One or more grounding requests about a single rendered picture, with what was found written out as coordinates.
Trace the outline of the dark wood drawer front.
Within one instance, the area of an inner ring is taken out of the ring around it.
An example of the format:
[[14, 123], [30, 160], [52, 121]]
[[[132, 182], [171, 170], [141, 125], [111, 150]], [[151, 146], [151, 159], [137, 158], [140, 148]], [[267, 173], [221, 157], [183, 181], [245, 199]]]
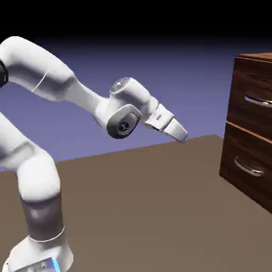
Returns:
[[[252, 176], [234, 163], [239, 162], [263, 171], [261, 177]], [[229, 123], [225, 135], [219, 174], [238, 190], [272, 213], [272, 144]]]
[[272, 108], [244, 100], [272, 100], [272, 53], [240, 54], [234, 61], [227, 121], [272, 141]]

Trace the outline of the dark wood cabinet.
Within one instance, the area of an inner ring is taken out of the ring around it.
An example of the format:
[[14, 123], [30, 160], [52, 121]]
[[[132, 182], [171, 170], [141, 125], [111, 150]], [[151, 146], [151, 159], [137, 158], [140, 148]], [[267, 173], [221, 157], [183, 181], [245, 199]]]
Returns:
[[[229, 121], [227, 121], [227, 117], [226, 117], [226, 124], [227, 124], [227, 123], [229, 123], [229, 124], [231, 124], [231, 125], [235, 125], [235, 124], [232, 124], [232, 123], [230, 123]], [[249, 133], [251, 133], [251, 134], [253, 134], [253, 135], [255, 135], [255, 136], [257, 136], [257, 137], [259, 137], [259, 138], [261, 138], [261, 139], [263, 139], [263, 140], [265, 140], [265, 141], [267, 141], [267, 142], [269, 142], [269, 143], [272, 144], [272, 141], [271, 141], [271, 140], [268, 140], [268, 139], [266, 139], [266, 138], [264, 138], [264, 137], [262, 137], [262, 136], [260, 136], [260, 135], [258, 135], [258, 134], [255, 134], [255, 133], [253, 133], [253, 132], [251, 132], [251, 131], [248, 131], [248, 130], [246, 130], [246, 129], [244, 129], [244, 128], [238, 126], [238, 125], [235, 125], [235, 126], [237, 126], [238, 128], [243, 129], [243, 130], [245, 130], [245, 131], [247, 131], [247, 132], [249, 132]]]

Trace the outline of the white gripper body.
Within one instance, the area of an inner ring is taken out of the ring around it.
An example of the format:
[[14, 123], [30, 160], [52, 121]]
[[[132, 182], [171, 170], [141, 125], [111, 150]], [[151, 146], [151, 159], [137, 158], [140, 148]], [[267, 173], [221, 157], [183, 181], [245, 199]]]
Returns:
[[164, 128], [164, 133], [181, 143], [186, 142], [188, 137], [187, 130], [175, 118], [173, 118]]

